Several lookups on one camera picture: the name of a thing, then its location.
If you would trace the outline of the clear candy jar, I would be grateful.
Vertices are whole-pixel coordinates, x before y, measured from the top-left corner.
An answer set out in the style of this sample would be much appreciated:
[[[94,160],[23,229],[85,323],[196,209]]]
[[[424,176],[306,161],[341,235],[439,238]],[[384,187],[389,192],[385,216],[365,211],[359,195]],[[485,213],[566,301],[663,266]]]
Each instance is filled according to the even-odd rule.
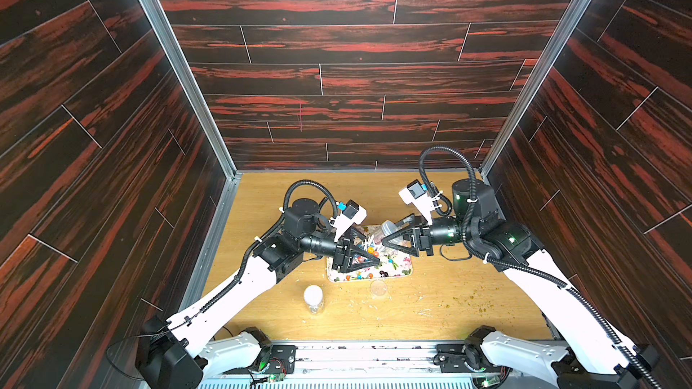
[[[375,225],[369,232],[369,245],[379,246],[382,251],[391,250],[383,247],[381,245],[382,240],[398,231],[395,224],[392,221],[384,221],[382,224]],[[394,238],[388,240],[387,242],[402,244],[405,240],[401,235],[395,236]]]

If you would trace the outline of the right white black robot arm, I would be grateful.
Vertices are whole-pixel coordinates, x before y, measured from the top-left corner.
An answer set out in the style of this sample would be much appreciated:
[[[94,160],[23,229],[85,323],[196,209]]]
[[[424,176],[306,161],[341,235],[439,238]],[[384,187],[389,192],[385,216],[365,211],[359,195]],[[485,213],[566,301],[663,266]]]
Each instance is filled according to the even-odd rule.
[[[443,367],[463,360],[468,370],[507,367],[557,388],[658,388],[652,374],[660,356],[654,347],[636,345],[618,331],[569,282],[538,237],[502,216],[495,191],[474,178],[452,185],[452,214],[435,218],[443,194],[415,180],[399,195],[418,215],[385,237],[383,245],[411,256],[434,248],[463,245],[470,255],[492,265],[539,307],[558,332],[560,343],[544,345],[507,336],[489,326],[476,329],[461,353],[439,352]]]

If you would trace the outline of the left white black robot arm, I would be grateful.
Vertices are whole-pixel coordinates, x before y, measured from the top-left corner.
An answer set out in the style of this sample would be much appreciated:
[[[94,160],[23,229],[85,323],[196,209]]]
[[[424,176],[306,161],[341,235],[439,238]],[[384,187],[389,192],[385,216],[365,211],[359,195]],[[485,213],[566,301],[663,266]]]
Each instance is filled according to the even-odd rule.
[[[335,218],[326,220],[316,201],[297,199],[221,285],[167,320],[148,320],[134,364],[149,387],[196,388],[227,371],[263,370],[270,362],[271,343],[262,331],[249,328],[220,341],[214,335],[301,265],[306,253],[331,258],[333,269],[342,273],[378,266],[377,257],[354,243],[360,235],[355,227],[365,220],[366,209],[353,201],[334,208]]]

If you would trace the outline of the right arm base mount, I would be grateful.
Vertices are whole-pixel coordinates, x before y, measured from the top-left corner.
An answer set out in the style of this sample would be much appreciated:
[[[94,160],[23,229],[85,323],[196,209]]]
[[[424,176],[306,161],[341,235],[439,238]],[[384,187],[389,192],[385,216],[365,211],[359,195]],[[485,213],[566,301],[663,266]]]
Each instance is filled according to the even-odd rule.
[[[501,374],[508,373],[507,367],[493,365],[476,344],[466,342],[437,344],[432,359],[443,374]]]

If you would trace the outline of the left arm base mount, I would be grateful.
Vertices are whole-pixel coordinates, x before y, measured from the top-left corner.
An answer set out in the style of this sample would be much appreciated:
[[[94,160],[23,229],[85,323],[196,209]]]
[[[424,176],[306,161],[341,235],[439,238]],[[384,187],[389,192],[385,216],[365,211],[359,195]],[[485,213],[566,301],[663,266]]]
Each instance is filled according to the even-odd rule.
[[[295,372],[297,346],[273,344],[264,348],[248,367],[223,372],[224,375],[286,376]]]

